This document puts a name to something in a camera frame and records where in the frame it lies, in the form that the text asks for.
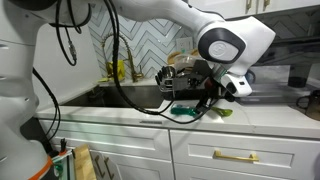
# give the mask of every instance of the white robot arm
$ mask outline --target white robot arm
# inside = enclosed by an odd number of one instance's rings
[[[41,25],[55,23],[57,1],[62,0],[0,0],[0,179],[39,179],[50,167],[41,144],[27,141],[20,126],[38,105],[31,79],[36,36]],[[90,18],[88,3],[104,5],[103,0],[72,1],[77,25]],[[114,4],[129,19],[164,18],[191,29],[200,55],[221,64],[219,71],[224,73],[216,80],[234,96],[251,93],[244,74],[275,36],[253,17],[226,22],[218,14],[201,12],[181,0],[115,0]],[[73,24],[65,0],[59,22]]]

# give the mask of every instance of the wall outlet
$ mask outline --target wall outlet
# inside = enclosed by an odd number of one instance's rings
[[[192,37],[179,38],[176,40],[177,51],[185,53],[193,49]]]

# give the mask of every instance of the herringbone tile backsplash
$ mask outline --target herringbone tile backsplash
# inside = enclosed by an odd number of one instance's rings
[[[106,42],[106,60],[101,48],[102,38],[112,32],[111,21],[106,9],[102,6],[92,6],[93,16],[89,22],[93,46],[97,54],[102,76],[106,75],[105,62],[112,59],[112,38]],[[304,37],[308,35],[309,26],[312,21],[312,12],[293,12],[283,15],[259,15],[269,27],[277,33],[277,38]],[[171,52],[176,51],[176,39],[181,37],[192,37],[193,34],[173,22],[156,19],[147,22],[136,22],[123,17],[120,19],[120,30],[129,43],[136,70],[142,68],[146,77],[154,74],[164,65]],[[127,52],[121,44],[119,59],[126,59]],[[130,67],[126,61],[126,78],[130,79]]]

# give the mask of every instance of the sink faucet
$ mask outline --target sink faucet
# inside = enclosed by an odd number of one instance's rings
[[[103,55],[104,55],[104,58],[106,58],[106,54],[105,54],[105,43],[107,41],[107,39],[111,36],[113,36],[114,34],[113,33],[110,33],[108,35],[106,35],[103,39],[102,39],[102,42],[101,42],[101,47],[102,47],[102,51],[103,51]],[[128,53],[128,60],[129,60],[129,64],[130,64],[130,69],[131,69],[131,78],[132,78],[132,81],[133,82],[138,82],[138,79],[140,78],[143,78],[144,77],[144,74],[142,73],[142,70],[141,70],[141,66],[140,66],[140,72],[137,73],[135,68],[134,68],[134,64],[133,64],[133,57],[132,57],[132,53],[131,53],[131,50],[129,48],[129,44],[128,44],[128,41],[126,40],[126,38],[119,34],[119,37],[120,39],[124,42],[125,46],[126,46],[126,49],[127,49],[127,53]]]

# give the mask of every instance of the kitchen sink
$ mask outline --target kitchen sink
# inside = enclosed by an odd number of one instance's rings
[[[132,102],[143,108],[157,109],[163,102],[158,86],[122,86],[122,89]],[[61,106],[131,108],[114,86],[96,87]]]

